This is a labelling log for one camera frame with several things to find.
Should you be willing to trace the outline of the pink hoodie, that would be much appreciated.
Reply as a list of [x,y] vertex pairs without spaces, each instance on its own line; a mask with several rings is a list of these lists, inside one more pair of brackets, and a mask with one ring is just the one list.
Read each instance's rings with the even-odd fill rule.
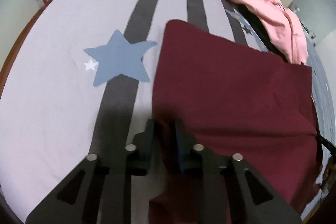
[[292,64],[306,64],[307,41],[298,16],[280,0],[230,0],[244,5],[266,29],[270,42]]

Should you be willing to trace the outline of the dark red garment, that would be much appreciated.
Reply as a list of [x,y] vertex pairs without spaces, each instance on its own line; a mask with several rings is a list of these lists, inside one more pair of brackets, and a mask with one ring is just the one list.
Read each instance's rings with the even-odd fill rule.
[[310,67],[169,21],[153,86],[167,185],[149,222],[195,223],[179,195],[177,120],[216,154],[242,155],[300,216],[321,170],[311,84]]

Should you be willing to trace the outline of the striped star bed sheet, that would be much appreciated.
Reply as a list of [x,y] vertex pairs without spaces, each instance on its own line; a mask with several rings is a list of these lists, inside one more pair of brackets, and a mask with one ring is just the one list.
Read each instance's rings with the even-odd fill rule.
[[[14,44],[1,75],[1,205],[7,221],[26,223],[87,155],[110,157],[152,119],[149,172],[131,178],[131,223],[150,223],[149,202],[167,185],[153,86],[171,20],[271,53],[225,0],[52,0]],[[334,106],[322,62],[299,21],[309,54],[301,65],[311,68],[321,147],[318,191],[300,218],[335,223]]]

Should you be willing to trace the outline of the black garment under hoodie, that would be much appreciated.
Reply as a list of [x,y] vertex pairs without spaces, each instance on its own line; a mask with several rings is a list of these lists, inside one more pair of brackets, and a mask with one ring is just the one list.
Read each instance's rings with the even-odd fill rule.
[[285,55],[281,53],[271,43],[268,32],[266,31],[260,19],[255,14],[250,12],[245,5],[235,4],[230,0],[225,0],[225,1],[228,2],[234,9],[236,9],[243,16],[243,19],[245,19],[250,24],[250,26],[252,27],[252,30],[261,39],[262,43],[264,44],[264,46],[269,52],[280,56],[284,62],[286,63],[288,62]]

